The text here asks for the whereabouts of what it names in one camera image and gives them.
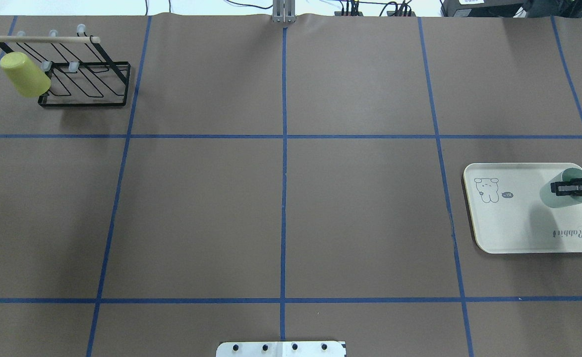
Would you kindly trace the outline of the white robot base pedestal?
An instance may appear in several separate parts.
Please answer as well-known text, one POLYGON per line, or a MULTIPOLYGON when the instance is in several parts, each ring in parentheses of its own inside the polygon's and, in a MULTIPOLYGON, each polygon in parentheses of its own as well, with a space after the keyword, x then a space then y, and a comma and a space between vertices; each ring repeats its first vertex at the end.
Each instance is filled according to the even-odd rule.
POLYGON ((345 342, 259 341, 219 344, 217 357, 346 357, 345 342))

